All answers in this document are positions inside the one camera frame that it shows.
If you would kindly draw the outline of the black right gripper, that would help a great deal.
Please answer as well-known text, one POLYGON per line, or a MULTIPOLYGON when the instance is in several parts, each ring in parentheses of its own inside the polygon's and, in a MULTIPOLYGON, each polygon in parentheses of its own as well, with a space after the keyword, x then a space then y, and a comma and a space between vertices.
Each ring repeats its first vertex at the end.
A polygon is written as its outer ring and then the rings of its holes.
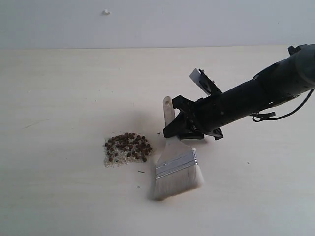
POLYGON ((179 114, 163 129, 165 138, 177 136, 180 140, 202 140, 206 135, 215 140, 223 138, 221 127, 228 124, 235 105, 236 92, 224 92, 191 101, 182 95, 172 99, 179 114))

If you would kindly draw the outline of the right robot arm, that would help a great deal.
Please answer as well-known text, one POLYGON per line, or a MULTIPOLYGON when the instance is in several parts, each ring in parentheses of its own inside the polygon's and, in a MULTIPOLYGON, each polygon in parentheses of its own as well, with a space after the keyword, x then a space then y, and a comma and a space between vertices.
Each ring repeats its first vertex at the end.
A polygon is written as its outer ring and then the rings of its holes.
POLYGON ((166 138, 215 140, 223 138, 221 127, 245 117, 255 122, 276 120, 275 113, 263 110, 279 106, 300 94, 315 89, 315 46, 304 44, 288 48, 290 56, 257 73, 252 79, 225 92, 221 91, 202 69, 190 78, 207 94, 191 101, 179 95, 172 99, 179 114, 163 129, 166 138))

